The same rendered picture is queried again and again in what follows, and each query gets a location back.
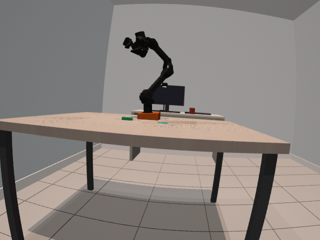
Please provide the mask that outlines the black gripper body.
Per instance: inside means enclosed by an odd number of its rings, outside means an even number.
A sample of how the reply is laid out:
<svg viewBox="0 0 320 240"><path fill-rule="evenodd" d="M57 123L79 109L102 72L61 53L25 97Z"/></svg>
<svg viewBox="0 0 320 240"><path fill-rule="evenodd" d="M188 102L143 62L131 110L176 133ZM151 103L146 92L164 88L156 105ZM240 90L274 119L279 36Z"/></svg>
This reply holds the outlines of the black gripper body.
<svg viewBox="0 0 320 240"><path fill-rule="evenodd" d="M123 42L123 45L126 46L129 40L132 41L132 39L130 39L129 37L126 37L124 42ZM132 41L131 48L134 50L137 47L139 47L140 45L141 44L138 44L137 42L133 43L133 41ZM144 48L144 47L145 47L144 45L141 47L142 50L141 50L141 52L139 54L139 56L142 57L142 58L144 58L146 56L147 52L148 52L148 50L146 48Z"/></svg>

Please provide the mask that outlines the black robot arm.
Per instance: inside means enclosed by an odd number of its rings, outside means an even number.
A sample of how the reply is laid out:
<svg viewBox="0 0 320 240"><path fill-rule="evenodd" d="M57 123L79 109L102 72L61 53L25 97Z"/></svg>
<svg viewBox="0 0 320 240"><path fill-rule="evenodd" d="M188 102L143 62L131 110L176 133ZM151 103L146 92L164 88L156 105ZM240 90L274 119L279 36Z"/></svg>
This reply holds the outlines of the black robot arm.
<svg viewBox="0 0 320 240"><path fill-rule="evenodd" d="M157 55L164 61L163 70L159 78L148 89L144 89L139 96L139 99L143 104L142 113L153 113L152 111L152 104L154 104L154 100L152 99L153 93L163 83L163 81L165 81L174 73L173 64L172 64L172 60L159 47L157 41L154 38L146 37L144 31L135 33L135 37L136 37L136 42L140 44L140 47L144 45L144 48L146 48L147 50L149 50L149 48L154 50L157 53Z"/></svg>

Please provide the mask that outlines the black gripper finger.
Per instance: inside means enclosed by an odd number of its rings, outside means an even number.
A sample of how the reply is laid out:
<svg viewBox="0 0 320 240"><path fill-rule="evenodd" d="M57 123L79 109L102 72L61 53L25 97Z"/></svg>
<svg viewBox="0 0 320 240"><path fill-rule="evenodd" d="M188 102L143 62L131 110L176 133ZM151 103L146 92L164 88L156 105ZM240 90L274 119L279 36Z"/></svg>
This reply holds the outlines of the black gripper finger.
<svg viewBox="0 0 320 240"><path fill-rule="evenodd" d="M130 52L136 54L136 55L139 55L140 52L141 52L142 48L140 46L138 46L137 48L131 50Z"/></svg>
<svg viewBox="0 0 320 240"><path fill-rule="evenodd" d="M129 40L129 41L127 42L127 44L126 44L125 48L126 48L126 49L129 49L129 48L130 48L130 46L131 46L131 44L132 44L132 41L131 41L131 40Z"/></svg>

